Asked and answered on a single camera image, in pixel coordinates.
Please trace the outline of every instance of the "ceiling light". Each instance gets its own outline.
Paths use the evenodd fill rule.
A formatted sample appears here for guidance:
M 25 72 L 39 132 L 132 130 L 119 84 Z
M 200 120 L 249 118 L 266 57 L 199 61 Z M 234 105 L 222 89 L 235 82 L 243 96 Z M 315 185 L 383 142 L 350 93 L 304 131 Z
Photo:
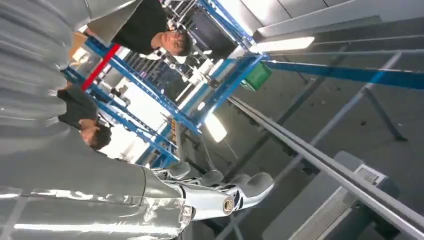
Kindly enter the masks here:
M 315 37 L 307 36 L 300 38 L 292 38 L 278 41 L 260 42 L 256 46 L 250 48 L 251 52 L 276 52 L 296 49 L 305 49 L 311 45 Z
M 207 115 L 204 124 L 215 142 L 219 143 L 226 137 L 225 127 L 213 113 Z
M 199 110 L 199 111 L 202 110 L 204 106 L 205 106 L 205 103 L 204 102 L 201 102 L 199 104 L 199 106 L 197 107 L 197 110 Z

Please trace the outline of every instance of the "man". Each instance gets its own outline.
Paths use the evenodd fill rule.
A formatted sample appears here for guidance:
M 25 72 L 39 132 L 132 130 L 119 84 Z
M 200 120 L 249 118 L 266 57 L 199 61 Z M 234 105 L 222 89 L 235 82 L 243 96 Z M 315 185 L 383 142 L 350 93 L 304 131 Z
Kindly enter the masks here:
M 189 34 L 168 31 L 167 23 L 167 14 L 159 0 L 143 0 L 113 42 L 143 55 L 159 48 L 174 56 L 189 55 L 193 47 Z
M 111 142 L 111 130 L 98 123 L 97 105 L 80 86 L 68 82 L 57 96 L 66 103 L 66 113 L 58 117 L 59 121 L 78 129 L 88 146 L 100 150 Z

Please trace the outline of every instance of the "gray metal bar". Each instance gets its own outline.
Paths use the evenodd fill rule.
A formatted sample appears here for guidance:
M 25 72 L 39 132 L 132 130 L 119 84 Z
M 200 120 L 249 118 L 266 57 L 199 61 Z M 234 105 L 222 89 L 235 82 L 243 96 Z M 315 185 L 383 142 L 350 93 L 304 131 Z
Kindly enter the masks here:
M 365 94 L 365 97 L 367 97 L 369 99 L 369 101 L 371 102 L 371 105 L 374 107 L 374 109 L 378 113 L 378 115 L 380 115 L 381 119 L 383 120 L 383 122 L 387 126 L 390 133 L 393 135 L 394 139 L 396 141 L 400 141 L 400 142 L 408 141 L 408 139 L 406 137 L 402 136 L 402 134 L 399 132 L 399 130 L 395 127 L 392 120 L 390 120 L 389 115 L 387 115 L 386 111 L 380 105 L 379 101 L 373 95 L 373 93 L 368 88 L 365 88 L 363 90 L 363 93 Z
M 194 5 L 196 5 L 197 0 L 193 0 L 192 2 L 190 2 L 186 8 L 184 8 L 183 11 L 181 11 L 181 14 L 179 15 L 179 20 L 178 22 L 181 22 L 183 20 L 183 18 L 187 15 L 187 13 L 190 11 L 190 9 L 192 9 L 192 7 L 194 7 Z
M 400 50 L 380 50 L 380 51 L 345 51 L 345 52 L 299 52 L 299 53 L 277 53 L 271 56 L 314 56 L 314 55 L 392 55 L 392 54 L 424 54 L 424 49 L 400 49 Z
M 349 190 L 362 203 L 366 204 L 388 222 L 398 227 L 400 231 L 408 234 L 414 239 L 424 240 L 424 233 L 419 230 L 424 229 L 423 216 L 382 190 L 376 188 L 366 180 L 358 177 L 334 159 L 328 157 L 260 112 L 247 106 L 238 99 L 233 100 L 234 104 L 238 105 L 239 108 L 251 118 L 268 129 L 268 131 L 272 132 L 276 137 L 287 143 L 296 150 L 296 152 L 303 155 L 321 171 L 338 181 L 341 186 Z M 405 216 L 410 221 L 403 219 L 402 216 Z
M 242 231 L 240 231 L 239 226 L 238 226 L 238 225 L 237 225 L 237 223 L 235 223 L 235 221 L 234 221 L 234 216 L 233 216 L 233 215 L 230 215 L 230 216 L 229 216 L 229 219 L 230 219 L 230 224 L 231 224 L 231 225 L 233 226 L 233 228 L 234 228 L 235 236 L 237 237 L 237 239 L 238 239 L 238 240 L 244 240 L 244 237 L 243 237 Z
M 209 168 L 211 170 L 217 169 L 215 167 L 214 163 L 212 162 L 211 155 L 209 154 L 209 151 L 208 151 L 208 146 L 206 146 L 206 142 L 201 135 L 200 135 L 200 139 L 201 139 L 201 142 L 203 143 L 204 150 L 206 151 L 206 155 L 207 155 L 206 163 L 207 163 L 207 165 L 209 166 Z
M 181 126 L 177 121 L 175 121 L 175 143 L 176 143 L 176 146 L 178 147 L 176 149 L 176 156 L 179 159 L 181 159 L 181 161 L 184 161 L 186 158 L 183 156 L 184 151 L 183 151 L 183 142 L 181 140 L 181 134 L 183 134 L 181 132 Z
M 420 34 L 420 35 L 389 36 L 389 37 L 376 37 L 376 38 L 342 40 L 342 41 L 323 41 L 323 42 L 312 43 L 311 46 L 330 45 L 330 44 L 352 44 L 352 43 L 363 43 L 363 42 L 371 42 L 371 41 L 402 40 L 402 39 L 415 39 L 415 38 L 424 38 L 424 35 Z
M 344 52 L 347 49 L 346 46 L 342 46 L 339 52 Z M 333 56 L 329 66 L 338 66 L 346 56 L 337 55 Z M 300 93 L 290 105 L 290 107 L 278 118 L 277 123 L 283 125 L 286 121 L 306 102 L 307 99 L 318 89 L 318 87 L 327 79 L 326 76 L 319 76 L 315 81 L 311 81 L 308 86 Z M 256 154 L 259 148 L 261 148 L 270 138 L 271 134 L 266 133 L 244 154 L 236 165 L 225 175 L 225 180 L 229 181 L 236 176 L 240 169 L 246 165 L 246 163 Z
M 397 61 L 401 58 L 402 54 L 397 53 L 393 57 L 390 58 L 390 60 L 384 64 L 382 67 L 383 69 L 390 69 L 392 66 L 397 63 Z M 318 144 L 327 133 L 333 129 L 333 127 L 345 116 L 345 114 L 353 108 L 359 100 L 363 97 L 364 88 L 371 89 L 374 86 L 374 83 L 380 78 L 382 75 L 378 73 L 370 83 L 365 84 L 365 86 L 353 97 L 350 99 L 350 101 L 344 105 L 344 107 L 325 125 L 325 127 L 319 131 L 319 133 L 312 139 L 312 141 L 309 143 L 311 146 L 315 146 Z M 229 101 L 232 103 L 236 103 L 233 100 L 233 97 L 229 98 Z M 291 162 L 288 163 L 288 165 L 277 175 L 277 177 L 274 179 L 275 185 L 279 184 L 283 178 L 285 178 L 303 159 L 304 157 L 302 155 L 296 156 Z M 246 209 L 242 214 L 237 216 L 235 218 L 235 222 L 239 223 L 241 222 L 253 209 L 249 208 Z M 217 240 L 223 240 L 229 233 L 231 232 L 231 227 L 227 226 L 224 228 L 224 230 L 216 237 Z

